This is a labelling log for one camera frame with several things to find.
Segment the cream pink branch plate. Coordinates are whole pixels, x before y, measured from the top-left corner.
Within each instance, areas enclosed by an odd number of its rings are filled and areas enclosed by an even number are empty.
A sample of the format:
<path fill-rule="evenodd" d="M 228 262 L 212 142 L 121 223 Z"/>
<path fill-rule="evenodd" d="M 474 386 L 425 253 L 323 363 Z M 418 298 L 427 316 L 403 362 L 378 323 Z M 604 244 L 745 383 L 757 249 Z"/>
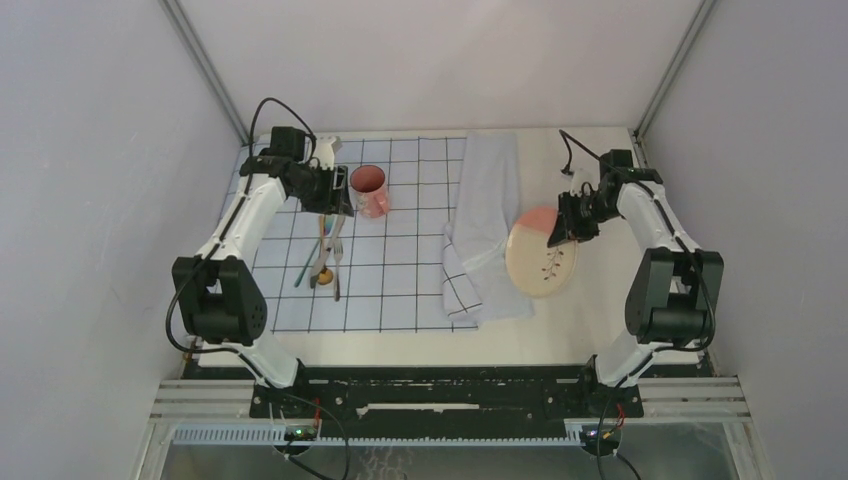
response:
<path fill-rule="evenodd" d="M 530 209 L 519 216 L 507 238 L 505 264 L 508 275 L 521 293 L 534 299 L 561 290 L 577 264 L 576 242 L 547 246 L 556 217 L 554 207 Z"/>

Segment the pink patterned mug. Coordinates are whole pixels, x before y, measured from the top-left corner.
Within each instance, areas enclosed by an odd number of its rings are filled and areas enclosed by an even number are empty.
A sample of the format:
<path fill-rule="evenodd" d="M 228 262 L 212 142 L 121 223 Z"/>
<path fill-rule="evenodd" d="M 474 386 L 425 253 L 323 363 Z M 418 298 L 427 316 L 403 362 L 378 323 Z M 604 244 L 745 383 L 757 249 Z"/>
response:
<path fill-rule="evenodd" d="M 382 168 L 376 165 L 356 168 L 350 175 L 350 187 L 360 215 L 379 218 L 388 214 L 388 179 Z"/>

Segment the white checked tablecloth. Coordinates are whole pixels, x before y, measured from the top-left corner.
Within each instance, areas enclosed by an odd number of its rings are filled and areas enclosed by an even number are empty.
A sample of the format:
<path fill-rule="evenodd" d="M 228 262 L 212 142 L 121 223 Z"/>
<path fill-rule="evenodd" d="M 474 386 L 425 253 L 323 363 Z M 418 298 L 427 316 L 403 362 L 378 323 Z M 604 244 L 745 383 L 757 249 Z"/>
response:
<path fill-rule="evenodd" d="M 277 210 L 252 265 L 275 333 L 473 330 L 533 315 L 509 278 L 505 247 L 517 218 L 517 140 L 512 134 L 348 140 L 339 162 L 376 165 L 390 210 L 348 219 L 340 234 L 341 299 L 332 281 L 293 286 L 319 218 L 296 199 Z"/>

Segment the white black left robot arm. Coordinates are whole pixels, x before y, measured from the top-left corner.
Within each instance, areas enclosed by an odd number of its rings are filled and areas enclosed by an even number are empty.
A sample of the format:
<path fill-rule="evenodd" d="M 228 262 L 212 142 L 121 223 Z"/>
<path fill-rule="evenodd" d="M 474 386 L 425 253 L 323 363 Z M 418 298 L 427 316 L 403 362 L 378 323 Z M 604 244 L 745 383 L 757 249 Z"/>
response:
<path fill-rule="evenodd" d="M 296 380 L 301 361 L 266 329 L 269 309 L 252 265 L 272 218 L 289 198 L 297 199 L 304 213 L 334 217 L 331 237 L 338 238 L 354 214 L 349 170 L 335 161 L 341 147 L 337 136 L 273 128 L 269 144 L 249 152 L 241 164 L 236 195 L 210 239 L 172 265 L 175 295 L 166 317 L 178 311 L 186 332 L 201 345 L 181 344 L 171 328 L 169 341 L 189 355 L 236 355 L 259 384 L 276 388 L 274 404 L 290 417 L 310 409 L 313 392 Z"/>

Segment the metal cutlery piece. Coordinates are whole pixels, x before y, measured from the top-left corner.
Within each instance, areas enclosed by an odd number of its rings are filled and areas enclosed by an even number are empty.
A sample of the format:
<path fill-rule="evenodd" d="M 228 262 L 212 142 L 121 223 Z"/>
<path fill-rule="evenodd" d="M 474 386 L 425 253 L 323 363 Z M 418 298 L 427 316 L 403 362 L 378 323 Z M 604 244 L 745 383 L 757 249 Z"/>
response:
<path fill-rule="evenodd" d="M 340 234 L 341 234 L 341 231 L 343 230 L 343 227 L 344 227 L 344 224 L 345 224 L 345 220 L 346 220 L 346 216 L 345 216 L 345 215 L 335 215 L 335 216 L 334 216 L 333 228 L 332 228 L 332 231 L 331 231 L 331 233 L 330 233 L 330 236 L 328 237 L 328 240 L 327 240 L 327 242 L 326 242 L 326 244 L 325 244 L 325 252 L 324 252 L 324 254 L 326 255 L 326 263 L 327 263 L 327 260 L 328 260 L 328 258 L 330 257 L 330 255 L 331 255 L 331 253 L 332 253 L 332 248 L 333 248 L 333 245 L 334 245 L 334 241 L 335 241 L 335 240 L 337 240 L 337 239 L 339 239 L 339 236 L 340 236 Z"/>

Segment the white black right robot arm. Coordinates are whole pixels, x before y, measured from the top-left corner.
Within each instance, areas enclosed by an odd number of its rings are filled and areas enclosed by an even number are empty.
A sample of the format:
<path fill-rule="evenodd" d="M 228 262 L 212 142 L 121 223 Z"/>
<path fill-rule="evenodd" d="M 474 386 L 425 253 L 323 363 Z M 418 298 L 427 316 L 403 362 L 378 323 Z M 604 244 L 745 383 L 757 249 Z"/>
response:
<path fill-rule="evenodd" d="M 621 218 L 642 252 L 624 305 L 625 331 L 590 364 L 594 378 L 579 388 L 578 402 L 592 416 L 605 415 L 665 352 L 705 350 L 716 330 L 722 256 L 702 249 L 673 213 L 659 173 L 634 165 L 628 150 L 598 156 L 596 188 L 565 192 L 548 246 L 587 242 L 601 223 Z"/>

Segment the iridescent rainbow fork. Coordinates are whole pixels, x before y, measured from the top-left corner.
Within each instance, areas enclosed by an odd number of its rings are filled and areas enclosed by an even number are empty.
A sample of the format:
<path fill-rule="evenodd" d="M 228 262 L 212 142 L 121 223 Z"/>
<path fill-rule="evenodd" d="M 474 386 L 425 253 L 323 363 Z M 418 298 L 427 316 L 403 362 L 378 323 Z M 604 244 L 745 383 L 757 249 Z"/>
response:
<path fill-rule="evenodd" d="M 307 257 L 306 262 L 302 266 L 300 273 L 298 274 L 298 276 L 297 276 L 297 278 L 296 278 L 296 280 L 293 284 L 293 286 L 295 288 L 298 288 L 301 285 L 303 278 L 304 278 L 305 274 L 307 273 L 307 270 L 310 268 L 310 265 L 313 261 L 313 258 L 315 256 L 317 250 L 319 249 L 322 241 L 323 241 L 324 235 L 327 232 L 328 232 L 328 217 L 326 215 L 321 215 L 320 218 L 319 218 L 319 237 L 315 240 L 313 248 L 310 251 L 310 254 Z"/>

